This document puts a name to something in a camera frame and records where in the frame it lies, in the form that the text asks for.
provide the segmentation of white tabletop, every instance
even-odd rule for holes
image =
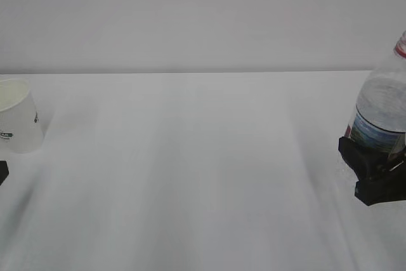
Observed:
[[[367,73],[27,76],[46,139],[0,150],[0,269],[404,270],[406,203],[337,152]]]

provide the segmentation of white paper cup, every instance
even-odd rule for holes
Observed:
[[[24,153],[38,149],[43,140],[28,82],[0,80],[0,141],[14,152]]]

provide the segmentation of water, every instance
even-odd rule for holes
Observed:
[[[406,83],[387,77],[367,80],[357,109],[371,124],[388,131],[406,131]]]
[[[385,153],[405,148],[406,33],[399,52],[382,61],[362,86],[346,136],[364,147]]]

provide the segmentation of white wall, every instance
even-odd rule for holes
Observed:
[[[0,0],[0,72],[365,69],[406,0]]]

